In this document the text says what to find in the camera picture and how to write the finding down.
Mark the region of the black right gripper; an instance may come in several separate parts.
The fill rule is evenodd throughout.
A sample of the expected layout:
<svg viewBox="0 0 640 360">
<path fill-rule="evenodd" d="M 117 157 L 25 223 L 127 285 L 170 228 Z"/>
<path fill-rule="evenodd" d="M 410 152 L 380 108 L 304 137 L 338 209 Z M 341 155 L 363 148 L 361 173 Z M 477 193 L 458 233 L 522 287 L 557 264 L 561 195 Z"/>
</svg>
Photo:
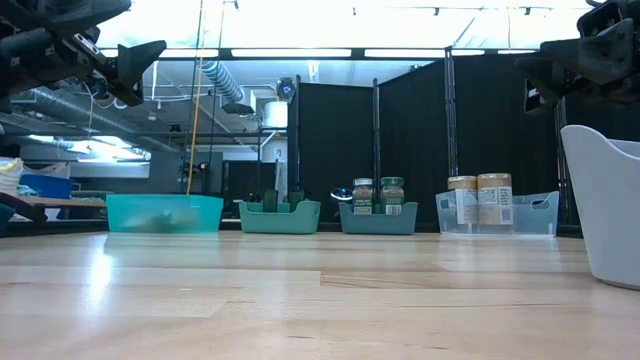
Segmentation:
<svg viewBox="0 0 640 360">
<path fill-rule="evenodd" d="M 544 42 L 540 51 L 550 59 L 516 60 L 525 74 L 526 103 L 556 103 L 566 89 L 620 104 L 640 102 L 640 38 L 632 19 L 595 36 Z"/>
</svg>

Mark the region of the white plastic bin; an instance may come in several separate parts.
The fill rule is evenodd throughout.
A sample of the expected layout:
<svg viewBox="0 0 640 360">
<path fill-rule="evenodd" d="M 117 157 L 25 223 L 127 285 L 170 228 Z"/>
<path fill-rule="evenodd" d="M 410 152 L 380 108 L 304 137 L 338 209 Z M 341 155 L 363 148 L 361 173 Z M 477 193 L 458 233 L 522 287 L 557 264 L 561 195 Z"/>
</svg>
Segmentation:
<svg viewBox="0 0 640 360">
<path fill-rule="evenodd" d="M 583 125 L 561 136 L 592 275 L 640 290 L 640 142 Z"/>
</svg>

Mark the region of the gold label spice jar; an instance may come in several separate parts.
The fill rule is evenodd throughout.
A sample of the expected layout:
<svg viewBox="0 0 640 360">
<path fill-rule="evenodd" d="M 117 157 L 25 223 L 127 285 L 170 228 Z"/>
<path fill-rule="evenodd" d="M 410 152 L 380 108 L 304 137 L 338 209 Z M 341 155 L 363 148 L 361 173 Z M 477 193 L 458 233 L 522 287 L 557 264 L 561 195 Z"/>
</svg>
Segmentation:
<svg viewBox="0 0 640 360">
<path fill-rule="evenodd" d="M 454 176 L 447 180 L 448 190 L 455 195 L 456 221 L 459 225 L 477 224 L 478 185 L 476 176 Z"/>
<path fill-rule="evenodd" d="M 508 173 L 477 176 L 478 216 L 481 225 L 513 224 L 512 177 Z"/>
</svg>

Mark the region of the green lid spice jar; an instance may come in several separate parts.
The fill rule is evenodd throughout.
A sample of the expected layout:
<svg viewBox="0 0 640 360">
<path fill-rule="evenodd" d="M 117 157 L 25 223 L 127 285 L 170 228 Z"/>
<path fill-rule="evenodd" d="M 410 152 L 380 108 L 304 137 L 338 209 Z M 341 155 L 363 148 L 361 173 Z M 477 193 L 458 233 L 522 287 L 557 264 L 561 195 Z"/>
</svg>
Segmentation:
<svg viewBox="0 0 640 360">
<path fill-rule="evenodd" d="M 381 211 L 385 215 L 399 215 L 405 202 L 404 179 L 383 177 L 381 179 Z"/>
<path fill-rule="evenodd" d="M 352 192 L 353 213 L 355 215 L 371 215 L 373 213 L 373 180 L 356 178 L 353 180 Z"/>
</svg>

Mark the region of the black partition pole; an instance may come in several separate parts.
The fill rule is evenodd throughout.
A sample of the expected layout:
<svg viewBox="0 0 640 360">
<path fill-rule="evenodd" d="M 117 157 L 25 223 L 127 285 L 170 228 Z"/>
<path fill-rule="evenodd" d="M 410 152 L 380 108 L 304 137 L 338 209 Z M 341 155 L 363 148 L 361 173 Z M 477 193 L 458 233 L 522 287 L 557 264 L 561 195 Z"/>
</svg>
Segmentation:
<svg viewBox="0 0 640 360">
<path fill-rule="evenodd" d="M 556 145 L 557 145 L 557 165 L 558 165 L 558 181 L 559 181 L 559 213 L 560 213 L 560 223 L 562 225 L 566 225 L 570 220 L 570 211 L 569 211 L 569 189 L 567 185 L 567 165 L 565 159 L 564 148 L 562 145 L 562 136 L 561 130 L 566 126 L 566 102 L 565 99 L 560 99 L 553 107 L 554 111 L 554 124 L 555 124 L 555 135 L 556 135 Z"/>
<path fill-rule="evenodd" d="M 380 136 L 379 136 L 379 86 L 378 79 L 372 81 L 372 127 L 373 127 L 373 172 L 374 202 L 380 201 Z"/>
<path fill-rule="evenodd" d="M 448 137 L 448 167 L 449 176 L 458 175 L 457 161 L 457 113 L 456 113 L 456 88 L 455 88 L 455 62 L 453 59 L 453 49 L 448 46 L 444 49 L 444 69 L 445 69 L 445 110 L 447 116 L 447 137 Z"/>
</svg>

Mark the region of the black lamp shade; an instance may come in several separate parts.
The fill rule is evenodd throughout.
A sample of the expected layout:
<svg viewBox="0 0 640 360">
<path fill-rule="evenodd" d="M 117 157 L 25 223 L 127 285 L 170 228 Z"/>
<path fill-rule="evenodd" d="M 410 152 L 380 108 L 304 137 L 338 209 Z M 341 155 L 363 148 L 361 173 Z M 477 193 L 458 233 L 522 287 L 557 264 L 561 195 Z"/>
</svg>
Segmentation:
<svg viewBox="0 0 640 360">
<path fill-rule="evenodd" d="M 225 103 L 221 106 L 221 109 L 227 114 L 236 114 L 242 116 L 255 113 L 255 109 L 253 106 L 236 102 Z"/>
</svg>

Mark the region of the teal translucent bin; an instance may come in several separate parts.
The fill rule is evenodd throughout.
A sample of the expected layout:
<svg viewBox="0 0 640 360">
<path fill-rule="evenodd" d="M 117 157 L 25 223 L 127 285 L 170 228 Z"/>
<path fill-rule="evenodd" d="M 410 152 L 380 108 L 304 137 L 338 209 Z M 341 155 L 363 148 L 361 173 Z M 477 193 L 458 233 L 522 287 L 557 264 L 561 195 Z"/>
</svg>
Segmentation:
<svg viewBox="0 0 640 360">
<path fill-rule="evenodd" d="M 122 225 L 130 218 L 143 217 L 159 213 L 169 213 L 182 208 L 196 209 L 200 216 L 199 227 L 192 232 L 174 233 L 214 233 L 219 229 L 224 200 L 218 197 L 181 194 L 110 194 L 106 198 L 109 231 L 124 232 Z"/>
</svg>

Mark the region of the blue storage bin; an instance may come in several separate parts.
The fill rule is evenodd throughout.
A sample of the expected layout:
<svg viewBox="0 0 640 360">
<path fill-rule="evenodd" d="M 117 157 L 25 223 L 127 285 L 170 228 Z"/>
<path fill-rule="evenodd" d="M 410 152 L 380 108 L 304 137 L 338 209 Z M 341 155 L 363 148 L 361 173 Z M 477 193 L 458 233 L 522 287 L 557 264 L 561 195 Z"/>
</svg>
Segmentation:
<svg viewBox="0 0 640 360">
<path fill-rule="evenodd" d="M 21 176 L 20 185 L 26 185 L 42 198 L 70 199 L 72 183 L 69 179 L 36 174 Z"/>
</svg>

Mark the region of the black shelf rack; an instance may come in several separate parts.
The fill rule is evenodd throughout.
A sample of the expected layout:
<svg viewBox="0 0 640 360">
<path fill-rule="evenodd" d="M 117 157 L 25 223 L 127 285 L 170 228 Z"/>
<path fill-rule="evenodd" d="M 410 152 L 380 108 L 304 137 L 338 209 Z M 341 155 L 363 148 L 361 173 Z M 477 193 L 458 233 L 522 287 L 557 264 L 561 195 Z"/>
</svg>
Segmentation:
<svg viewBox="0 0 640 360">
<path fill-rule="evenodd" d="M 221 195 L 227 202 L 247 201 L 266 190 L 288 193 L 288 136 L 285 130 L 262 130 L 247 145 L 223 153 Z"/>
</svg>

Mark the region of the round black blue device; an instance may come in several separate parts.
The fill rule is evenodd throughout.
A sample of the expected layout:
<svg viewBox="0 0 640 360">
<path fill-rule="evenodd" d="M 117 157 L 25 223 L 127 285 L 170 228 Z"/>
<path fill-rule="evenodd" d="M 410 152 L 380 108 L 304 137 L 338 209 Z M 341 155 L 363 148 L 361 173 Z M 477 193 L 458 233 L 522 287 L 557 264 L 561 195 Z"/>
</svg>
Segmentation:
<svg viewBox="0 0 640 360">
<path fill-rule="evenodd" d="M 296 95 L 296 82 L 291 77 L 282 77 L 276 86 L 276 95 L 279 101 L 290 104 Z"/>
</svg>

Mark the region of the wooden background table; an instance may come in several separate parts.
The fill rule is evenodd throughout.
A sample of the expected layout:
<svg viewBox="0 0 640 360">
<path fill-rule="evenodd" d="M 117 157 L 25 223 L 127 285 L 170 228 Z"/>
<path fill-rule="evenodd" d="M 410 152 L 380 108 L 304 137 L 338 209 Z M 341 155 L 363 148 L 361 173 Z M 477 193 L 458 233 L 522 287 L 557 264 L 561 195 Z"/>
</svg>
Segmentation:
<svg viewBox="0 0 640 360">
<path fill-rule="evenodd" d="M 104 232 L 106 220 L 49 220 L 45 210 L 56 208 L 105 209 L 104 201 L 13 196 L 0 192 L 0 238 Z"/>
</svg>

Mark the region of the clear plastic bin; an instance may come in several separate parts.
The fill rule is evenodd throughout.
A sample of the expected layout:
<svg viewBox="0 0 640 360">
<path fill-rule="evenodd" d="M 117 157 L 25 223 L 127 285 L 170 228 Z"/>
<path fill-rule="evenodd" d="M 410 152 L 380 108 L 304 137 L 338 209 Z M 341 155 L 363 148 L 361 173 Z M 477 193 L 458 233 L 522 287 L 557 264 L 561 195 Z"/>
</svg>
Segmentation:
<svg viewBox="0 0 640 360">
<path fill-rule="evenodd" d="M 459 225 L 456 221 L 453 191 L 437 194 L 436 209 L 442 234 L 492 237 L 547 237 L 556 235 L 559 193 L 541 193 L 513 197 L 513 224 Z"/>
</svg>

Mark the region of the pale plastic bag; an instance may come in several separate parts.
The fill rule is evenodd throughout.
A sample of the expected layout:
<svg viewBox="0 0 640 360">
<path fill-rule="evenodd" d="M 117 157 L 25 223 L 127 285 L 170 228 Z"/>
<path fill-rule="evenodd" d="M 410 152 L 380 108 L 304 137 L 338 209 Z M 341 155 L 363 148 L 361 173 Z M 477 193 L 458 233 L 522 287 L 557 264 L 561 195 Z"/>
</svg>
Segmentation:
<svg viewBox="0 0 640 360">
<path fill-rule="evenodd" d="M 16 195 L 22 171 L 20 158 L 0 157 L 0 193 Z"/>
</svg>

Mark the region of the blue-grey plastic bin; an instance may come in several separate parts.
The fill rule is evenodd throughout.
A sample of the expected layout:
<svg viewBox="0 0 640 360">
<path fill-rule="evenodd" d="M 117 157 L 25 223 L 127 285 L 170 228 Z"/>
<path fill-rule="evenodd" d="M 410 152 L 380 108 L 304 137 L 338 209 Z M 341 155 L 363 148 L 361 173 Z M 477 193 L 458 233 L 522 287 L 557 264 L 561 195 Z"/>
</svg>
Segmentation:
<svg viewBox="0 0 640 360">
<path fill-rule="evenodd" d="M 347 234 L 411 235 L 415 232 L 417 210 L 417 202 L 407 202 L 396 215 L 355 215 L 349 204 L 339 204 L 341 228 Z"/>
</svg>

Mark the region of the grey ceiling duct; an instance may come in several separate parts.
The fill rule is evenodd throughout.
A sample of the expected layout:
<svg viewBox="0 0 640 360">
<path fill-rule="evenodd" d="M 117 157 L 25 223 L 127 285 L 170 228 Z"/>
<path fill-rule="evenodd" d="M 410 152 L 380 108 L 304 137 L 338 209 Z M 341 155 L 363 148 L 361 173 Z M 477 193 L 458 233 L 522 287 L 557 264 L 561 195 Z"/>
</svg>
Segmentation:
<svg viewBox="0 0 640 360">
<path fill-rule="evenodd" d="M 94 135 L 120 136 L 132 140 L 144 149 L 180 152 L 181 149 L 170 145 L 167 140 L 161 141 L 149 136 L 142 136 L 142 129 L 135 125 L 126 124 L 99 107 L 90 109 L 89 105 L 77 104 L 70 100 L 70 93 L 56 92 L 46 87 L 35 88 L 11 97 L 6 103 L 7 109 L 0 107 L 0 121 L 14 122 L 15 126 L 30 130 L 43 130 L 46 123 L 21 113 L 30 110 L 41 113 L 47 118 L 61 121 L 65 125 L 76 125 L 88 131 L 92 129 Z"/>
</svg>

